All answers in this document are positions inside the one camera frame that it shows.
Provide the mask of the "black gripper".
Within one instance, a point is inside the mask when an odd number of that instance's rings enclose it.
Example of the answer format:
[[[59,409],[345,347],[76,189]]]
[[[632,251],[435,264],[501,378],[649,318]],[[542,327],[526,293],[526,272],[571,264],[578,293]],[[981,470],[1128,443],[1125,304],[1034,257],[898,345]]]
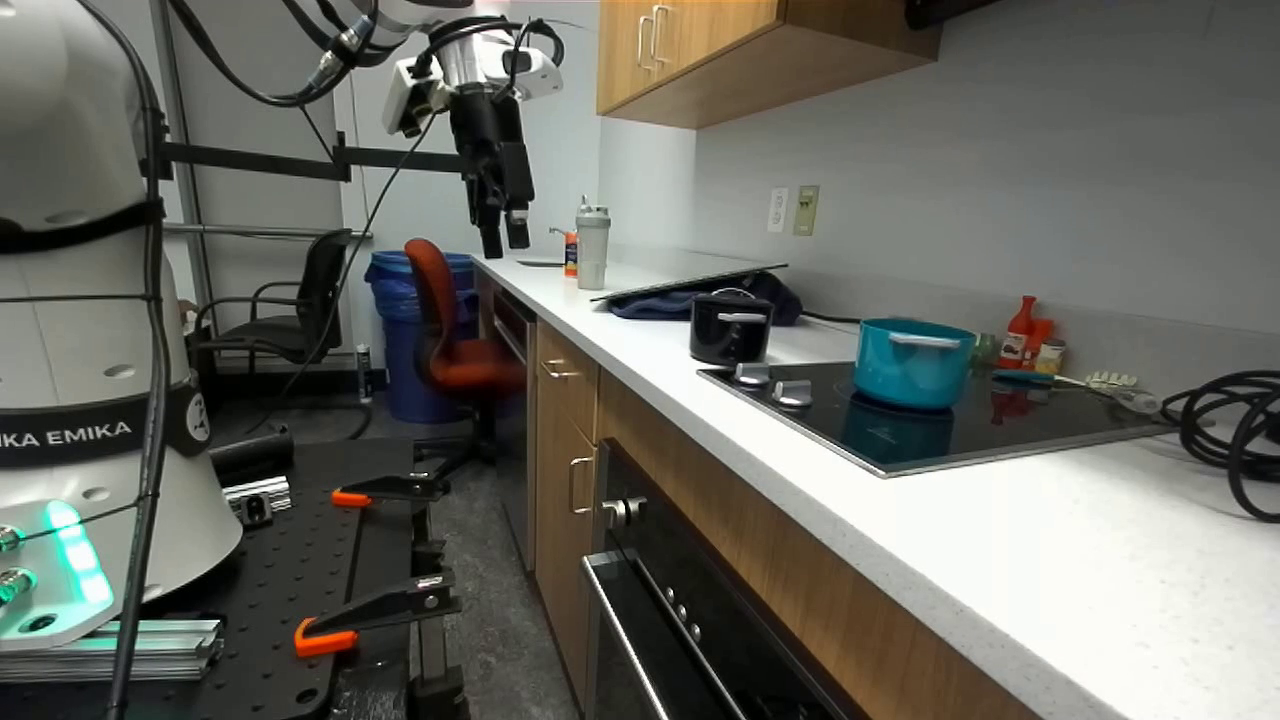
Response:
[[[501,211],[509,223],[509,248],[530,248],[530,168],[518,129],[518,102],[488,82],[459,88],[453,97],[453,139],[464,158],[467,200],[479,209],[476,229],[484,258],[504,257]]]

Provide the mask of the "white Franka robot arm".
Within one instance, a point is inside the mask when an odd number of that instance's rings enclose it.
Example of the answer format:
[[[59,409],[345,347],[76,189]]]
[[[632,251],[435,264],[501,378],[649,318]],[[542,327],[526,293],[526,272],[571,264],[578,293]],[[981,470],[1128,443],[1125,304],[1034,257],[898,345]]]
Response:
[[[391,66],[382,125],[444,117],[491,257],[526,238],[518,102],[565,38],[509,0],[345,0],[283,99]],[[55,652],[239,545],[163,257],[156,82],[97,0],[0,0],[0,652]]]

